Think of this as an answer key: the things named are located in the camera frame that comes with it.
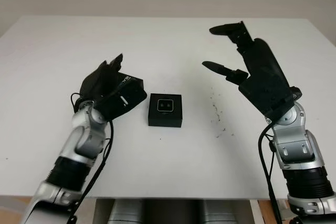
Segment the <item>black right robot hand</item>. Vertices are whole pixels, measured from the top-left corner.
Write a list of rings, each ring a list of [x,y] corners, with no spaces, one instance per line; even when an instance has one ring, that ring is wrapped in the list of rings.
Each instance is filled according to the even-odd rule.
[[[264,70],[278,76],[281,83],[291,91],[295,101],[301,98],[301,90],[297,87],[289,86],[268,44],[260,38],[252,39],[244,22],[215,26],[210,28],[209,32],[213,35],[227,36],[237,46],[237,51],[243,57],[248,72],[239,69],[232,70],[212,61],[202,62],[202,65],[207,69],[225,76],[227,81],[236,85],[240,85],[248,76],[251,77],[258,70]]]

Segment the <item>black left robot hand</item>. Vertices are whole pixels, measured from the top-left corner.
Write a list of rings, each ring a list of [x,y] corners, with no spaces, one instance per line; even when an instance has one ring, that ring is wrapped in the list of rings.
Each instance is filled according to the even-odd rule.
[[[119,54],[110,63],[105,60],[95,71],[86,76],[80,88],[79,103],[99,100],[116,89],[122,60],[123,54]]]

